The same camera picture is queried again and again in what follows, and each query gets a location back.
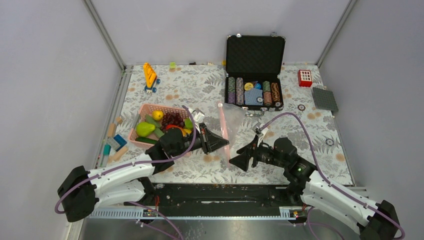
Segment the red orange mango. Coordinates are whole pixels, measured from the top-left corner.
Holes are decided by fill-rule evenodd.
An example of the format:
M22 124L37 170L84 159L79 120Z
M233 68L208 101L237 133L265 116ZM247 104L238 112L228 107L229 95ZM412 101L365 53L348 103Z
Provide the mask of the red orange mango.
M181 127L179 127L179 126L177 126L177 125L173 125L173 124L168 124L166 127L165 127L165 131L166 132L168 132L169 130L171 130L171 129L178 129L178 130L180 130L181 131L181 133L182 133L182 135L184 136L184 137L186 137L187 135L188 135L188 133L183 129L183 128L181 128Z

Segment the clear zip top bag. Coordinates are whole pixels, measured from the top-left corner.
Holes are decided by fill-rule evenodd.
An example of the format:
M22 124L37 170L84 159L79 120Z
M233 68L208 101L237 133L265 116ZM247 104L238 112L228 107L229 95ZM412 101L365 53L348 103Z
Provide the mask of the clear zip top bag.
M232 148L236 143L236 136L248 111L231 103L218 102L217 112L221 136L228 140L228 144L223 147L222 156L225 162L229 163Z

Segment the dark red grape bunch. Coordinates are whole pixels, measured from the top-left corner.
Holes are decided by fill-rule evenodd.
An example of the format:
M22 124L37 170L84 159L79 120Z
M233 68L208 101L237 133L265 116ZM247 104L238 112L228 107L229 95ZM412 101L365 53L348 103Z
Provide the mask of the dark red grape bunch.
M179 128L185 127L185 122L180 113L177 112L168 112L164 115L161 120L161 130L166 130L168 125L177 126Z

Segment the yellow lemon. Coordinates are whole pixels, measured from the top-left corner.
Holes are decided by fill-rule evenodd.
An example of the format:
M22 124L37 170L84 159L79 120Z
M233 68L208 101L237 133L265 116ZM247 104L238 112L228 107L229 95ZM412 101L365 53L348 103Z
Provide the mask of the yellow lemon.
M151 117L155 120L155 121L161 121L164 118L164 113L161 110L154 110L151 113Z

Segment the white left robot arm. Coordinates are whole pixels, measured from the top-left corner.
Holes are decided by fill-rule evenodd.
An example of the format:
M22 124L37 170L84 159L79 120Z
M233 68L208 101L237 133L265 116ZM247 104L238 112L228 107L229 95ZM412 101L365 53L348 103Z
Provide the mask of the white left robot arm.
M96 208L126 202L152 204L157 197L149 177L167 170L187 153L201 149L213 153L229 141L211 132L204 123L190 134L168 129L156 143L134 160L111 167L86 170L75 167L57 190L57 214L73 223L88 217Z

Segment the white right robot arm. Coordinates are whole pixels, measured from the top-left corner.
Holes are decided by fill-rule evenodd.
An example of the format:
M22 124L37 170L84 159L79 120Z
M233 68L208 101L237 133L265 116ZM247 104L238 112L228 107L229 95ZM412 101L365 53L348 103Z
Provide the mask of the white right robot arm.
M390 202L378 203L320 174L317 166L298 155L288 138L278 138L269 146L255 137L236 153L229 163L243 171L259 162L283 168L291 205L315 207L350 227L362 240L395 239L400 223Z

